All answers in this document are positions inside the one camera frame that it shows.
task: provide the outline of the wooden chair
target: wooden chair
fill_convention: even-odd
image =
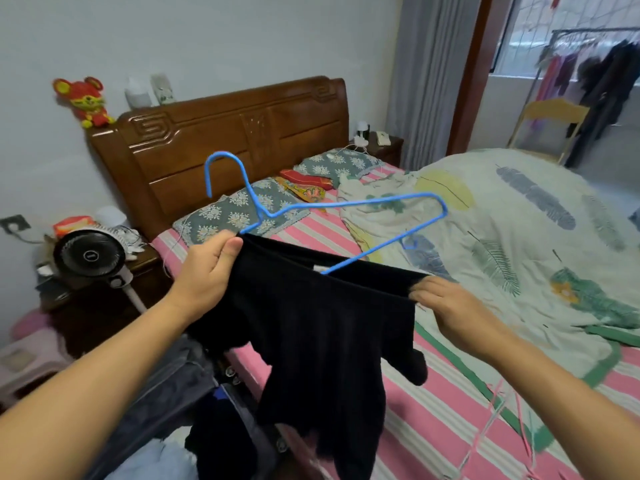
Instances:
[[[516,124],[516,128],[513,130],[511,138],[509,138],[507,148],[515,148],[514,144],[516,135],[518,134],[518,131],[520,130],[520,127],[522,126],[524,120],[547,119],[562,121],[564,123],[574,123],[575,129],[573,130],[571,137],[569,137],[566,144],[564,145],[564,149],[559,157],[555,155],[549,155],[548,153],[532,152],[529,150],[516,148],[521,152],[529,153],[530,155],[533,155],[535,157],[560,164],[560,162],[564,160],[564,156],[571,148],[573,139],[578,134],[578,131],[580,131],[580,127],[582,126],[584,119],[587,117],[588,112],[588,107],[573,104],[564,98],[554,98],[544,101],[530,102],[529,104],[524,106],[524,109],[520,114],[520,118],[518,119],[518,124]]]

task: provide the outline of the person's left hand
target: person's left hand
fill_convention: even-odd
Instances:
[[[229,230],[220,231],[204,244],[191,246],[165,302],[185,313],[188,323],[195,322],[224,295],[240,249],[242,239]]]

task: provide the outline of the pink and white striped sheet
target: pink and white striped sheet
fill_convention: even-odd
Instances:
[[[363,177],[363,182],[377,180],[398,171],[385,165]],[[327,200],[335,201],[335,191]],[[339,217],[338,209],[312,210],[311,215],[272,237],[315,250],[353,256],[360,248]],[[178,234],[168,230],[160,234],[153,246],[177,273],[186,256],[187,246]],[[389,480],[440,480],[443,475],[455,478],[457,466],[468,451],[478,429],[490,417],[488,401],[460,371],[417,333],[414,345],[426,356],[429,366],[427,382],[416,387],[400,373],[382,364],[387,393],[385,429],[380,437],[372,478]],[[233,350],[229,360],[252,393],[259,397],[271,368],[251,345]],[[604,395],[640,415],[640,349],[623,347],[623,359],[596,388]],[[307,465],[323,471],[329,478],[338,476],[333,464],[318,461],[308,444],[292,428],[281,428],[293,452]],[[501,418],[495,421],[480,443],[467,468],[469,480],[521,480],[528,462],[519,435]],[[544,480],[577,480],[576,472],[562,448],[554,442],[536,455],[536,473]]]

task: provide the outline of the yellow flower print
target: yellow flower print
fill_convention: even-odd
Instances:
[[[580,299],[575,295],[569,282],[551,283],[554,293],[569,303],[580,303]]]

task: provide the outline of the blue clothes hanger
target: blue clothes hanger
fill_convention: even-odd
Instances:
[[[258,222],[245,227],[244,229],[242,229],[240,231],[240,234],[245,234],[245,233],[251,231],[252,229],[255,229],[267,217],[270,217],[270,218],[278,217],[278,216],[283,215],[286,211],[291,210],[291,209],[326,209],[328,207],[352,207],[354,205],[391,202],[391,201],[395,201],[395,200],[404,200],[406,198],[418,198],[418,197],[434,198],[442,206],[442,213],[438,217],[434,217],[434,218],[428,220],[427,222],[414,227],[413,229],[409,229],[408,231],[405,231],[404,233],[395,236],[393,239],[389,239],[387,242],[383,242],[382,244],[374,246],[370,250],[364,251],[363,253],[360,253],[357,256],[345,259],[344,261],[336,264],[335,266],[331,266],[330,268],[325,269],[324,271],[321,271],[320,274],[329,274],[332,271],[335,271],[336,269],[340,269],[341,267],[347,266],[348,264],[350,264],[350,263],[352,263],[354,261],[357,261],[358,259],[360,259],[360,258],[362,258],[362,257],[364,257],[364,256],[366,256],[368,254],[371,254],[371,253],[379,250],[380,248],[384,248],[385,246],[388,246],[392,242],[400,241],[402,238],[408,236],[409,234],[413,234],[414,232],[417,232],[420,229],[423,229],[423,228],[427,227],[428,225],[431,225],[434,222],[439,221],[440,219],[446,217],[448,215],[448,213],[449,213],[449,209],[447,208],[447,204],[444,203],[442,197],[440,197],[439,195],[436,195],[434,193],[431,193],[431,192],[420,192],[420,193],[414,193],[414,194],[393,195],[393,196],[390,196],[390,197],[372,198],[372,199],[369,199],[369,200],[354,200],[354,201],[348,201],[348,202],[344,201],[344,202],[330,202],[330,203],[294,203],[294,204],[292,204],[292,205],[290,205],[288,207],[285,207],[284,209],[280,209],[277,212],[271,213],[258,200],[258,195],[255,194],[251,184],[249,183],[249,177],[246,174],[246,170],[244,169],[244,165],[243,165],[242,161],[240,161],[240,159],[238,157],[236,157],[233,153],[215,152],[215,153],[213,153],[212,155],[210,155],[207,158],[207,161],[205,161],[205,163],[204,163],[204,180],[205,180],[205,185],[207,186],[207,195],[208,195],[208,197],[209,198],[213,198],[213,192],[211,190],[211,178],[210,178],[210,173],[209,173],[209,166],[211,165],[212,161],[215,161],[215,160],[217,160],[219,158],[231,158],[231,160],[235,161],[238,164],[238,166],[240,167],[240,171],[242,172],[242,178],[244,180],[244,185],[246,186],[246,191],[249,193],[249,197],[251,197],[251,200],[253,201],[253,204],[255,205],[256,212],[258,214],[258,219],[259,219]]]

